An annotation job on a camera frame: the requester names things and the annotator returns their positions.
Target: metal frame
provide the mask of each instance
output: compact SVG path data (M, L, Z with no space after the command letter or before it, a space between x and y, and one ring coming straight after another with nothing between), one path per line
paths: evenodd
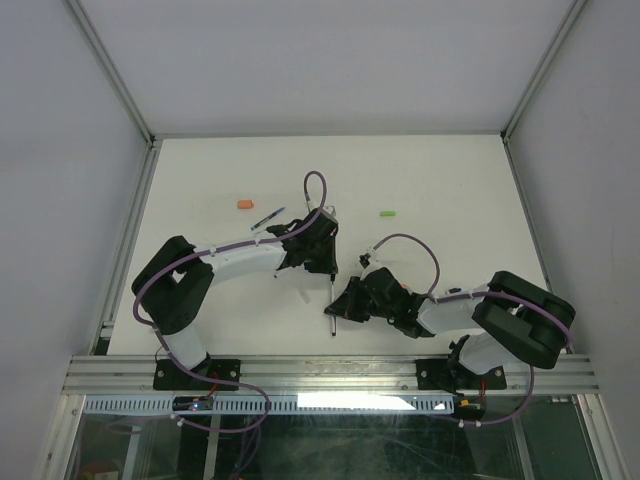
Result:
M286 133L273 133L273 132L244 132L244 133L171 133L171 132L159 132L156 133L155 138L161 140L191 140L196 138L278 138L278 137L348 137L348 136L388 136L388 135L402 135L403 137L414 137L419 135L501 135L502 131L495 130L391 130L391 129L367 129L357 130L346 128L337 128L335 130L322 130L322 131L309 131L309 132L286 132Z
M305 406L301 403L299 395L270 395L271 410L269 415L289 416L324 416L324 415L451 415L454 412L454 396L451 394L393 395L395 399L402 400L405 409L371 408L366 405L353 405L349 408L334 406ZM84 412L98 415L118 415L131 417L158 417L170 416L173 412L173 402L176 397L173 393L164 395L87 395ZM266 399L261 395L246 395L236 392L221 392L215 396L210 409L200 411L184 410L180 412L183 417L190 415L262 415L266 407Z
M211 416L211 427L220 428L220 415ZM218 433L209 434L209 443L207 445L207 457L204 464L204 476L205 480L211 479L216 473L216 459L218 457Z
M584 12L584 9L588 3L589 0L574 0L567 10L567 13L562 19L562 22L560 22L560 26L551 39L551 43L545 50L540 63L538 63L538 66L534 70L533 76L531 77L531 80L529 80L529 83L527 84L522 97L520 97L520 100L518 101L518 104L513 114L511 115L509 122L507 122L507 126L505 127L503 133L505 143L508 143L510 141L513 132L520 123L520 120L527 112L529 106L531 105L531 102L540 91L540 88L542 87L544 80L547 78L547 75L549 74L554 61L558 57L558 52L560 52L562 46L573 31L578 22L578 19Z
M122 480L133 479L133 469L136 465L136 459L138 458L138 447L140 445L142 427L139 425L133 425L131 427L131 439L129 440L129 446L127 447L127 458L122 467Z
M601 395L578 395L582 425L604 479L631 479Z
M61 395L49 429L43 455L36 466L33 478L60 480L70 467L74 443L84 406L84 395Z
M63 2L70 16L78 25L118 100L147 143L147 152L140 169L129 214L123 227L120 245L116 251L110 273L110 281L99 303L96 335L88 350L92 351L97 340L99 338L109 338L113 329L114 313L118 308L124 288L126 272L151 186L161 140L157 140L157 137L151 132L100 39L95 26L83 8L81 0L63 0ZM514 181L518 188L536 252L549 288L551 288L551 285L549 284L544 258L537 241L536 228L530 214L527 197L511 159L509 142L521 119L540 91L558 56L558 52L577 24L578 18L588 3L589 0L574 0L568 9L531 80L527 84L504 132L502 132ZM197 135L169 135L167 137L196 138ZM417 390L415 365L413 363L417 358L425 357L243 357L242 378L248 383L264 387L270 393L278 394L317 389L367 390L405 395L408 393L416 395L442 393ZM36 469L36 478L56 480L64 478L66 470L69 468L69 459L73 454L74 441L80 426L80 413L84 406L85 395L104 393L155 395L156 392L151 389L154 372L155 364L152 356L74 357L49 431L44 454ZM523 365L509 366L506 369L506 379L509 387L506 391L489 391L487 394L524 394L528 384L528 368ZM577 395L577 402L583 416L584 430L591 441L594 458L602 478L630 478L598 393L598 385L587 356L562 356L558 366L553 371L536 371L535 395ZM166 394L166 392L157 392L157 394ZM524 462L523 471L525 478L533 478L531 469L526 466L526 459L528 458L526 439L522 435L521 425L520 435L518 434L518 425L519 423L516 420L514 428L519 454ZM215 455L213 446L211 455Z
M113 331L114 319L120 298L124 289L124 283L127 278L127 271L131 257L133 256L133 248L136 243L142 214L147 204L149 190L151 189L151 181L158 162L158 155L162 141L156 140L150 148L147 148L145 158L138 173L138 181L131 198L129 213L125 219L120 242L116 250L113 264L111 267L109 282L102 295L100 309L95 324L95 335L87 353L93 353L96 344L100 338L110 338Z
M146 120L140 113L140 109L136 105L136 102L133 100L127 85L122 80L118 69L116 68L115 63L111 59L109 52L107 52L104 43L100 39L98 35L98 31L95 26L91 22L89 15L87 15L86 10L82 6L80 0L63 0L65 6L67 7L67 11L71 18L76 22L80 33L87 42L87 46L93 53L94 58L100 65L104 76L109 81L109 84L113 88L114 93L118 97L118 100L122 104L122 107L125 109L129 118L144 138L147 145L153 145L153 134L149 129L149 125L147 125Z
M242 381L274 395L317 390L443 394L442 391L418 390L414 362L421 358L442 356L244 356L240 360ZM73 357L62 393L166 395L167 392L153 390L155 367L153 355ZM524 364L506 365L505 378L506 390L490 390L487 395L524 395L529 384L529 368ZM241 390L239 393L254 392ZM579 393L599 393L588 356L562 355L555 369L536 369L535 395Z

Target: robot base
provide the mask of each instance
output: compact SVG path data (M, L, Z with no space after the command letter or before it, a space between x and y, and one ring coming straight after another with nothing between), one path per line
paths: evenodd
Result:
M474 375L462 371L452 371L446 358L416 360L416 378L419 390L445 390L458 394L459 390L482 389L482 380L486 390L506 390L507 381L504 369L497 367L484 375Z
M240 360L210 358L195 367L193 371L205 377L237 382L240 379ZM210 390L212 383L190 377L181 371L171 360L158 360L153 376L153 389L167 390ZM218 391L236 391L238 387L218 385Z

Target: white ceiling panel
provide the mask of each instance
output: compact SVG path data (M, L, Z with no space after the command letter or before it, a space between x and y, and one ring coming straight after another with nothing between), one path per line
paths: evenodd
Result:
M83 0L154 133L502 129L571 0Z

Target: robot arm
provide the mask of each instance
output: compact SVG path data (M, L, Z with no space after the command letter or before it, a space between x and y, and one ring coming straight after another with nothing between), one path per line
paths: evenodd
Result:
M193 325L208 290L226 280L241 275L277 271L304 265L311 273L335 275L338 272L335 257L335 235L338 222L333 215L322 210L320 216L303 232L283 241L260 243L266 238L282 237L306 224L316 213L294 220L288 225L274 225L249 239L219 245L192 245L182 236L170 238L151 259L133 282L132 290L138 295L147 281L163 268L196 251L210 250L211 255L195 258L179 265L174 273L167 273L155 281L141 300L171 352L189 370L205 367L209 356L202 346ZM238 243L238 248L225 248Z
M496 273L487 285L474 290L454 289L435 298L404 288L377 261L373 250L362 255L360 263L362 276L351 277L344 293L325 309L326 314L356 322L383 317L411 338L450 330L485 330L451 345L445 378L440 382L449 391L464 389L469 378L515 361L553 368L567 339L542 313L554 316L566 329L575 317L567 302L509 272Z

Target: white wall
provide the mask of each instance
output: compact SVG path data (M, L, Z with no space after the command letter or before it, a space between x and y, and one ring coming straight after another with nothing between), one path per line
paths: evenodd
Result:
M552 286L578 309L640 478L640 2L594 1L517 130L513 156Z
M571 0L83 0L156 133L497 133Z
M59 0L0 2L0 471L29 478L93 332L143 144Z

